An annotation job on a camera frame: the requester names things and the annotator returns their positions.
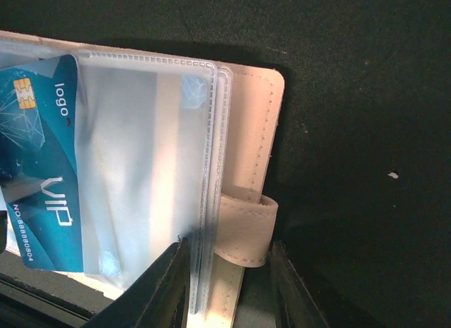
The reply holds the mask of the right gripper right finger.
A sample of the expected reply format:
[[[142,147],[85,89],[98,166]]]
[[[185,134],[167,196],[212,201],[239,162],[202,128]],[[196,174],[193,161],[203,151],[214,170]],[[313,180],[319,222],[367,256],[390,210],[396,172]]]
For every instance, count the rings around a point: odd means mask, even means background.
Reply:
[[[282,243],[273,243],[270,270],[277,327],[329,327]]]

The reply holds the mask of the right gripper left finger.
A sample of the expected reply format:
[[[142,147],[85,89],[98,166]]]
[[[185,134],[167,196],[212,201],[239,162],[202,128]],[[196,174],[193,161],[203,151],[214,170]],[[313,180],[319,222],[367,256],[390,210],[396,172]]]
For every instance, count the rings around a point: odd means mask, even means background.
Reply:
[[[84,327],[186,327],[190,296],[190,247],[180,238],[136,282]]]

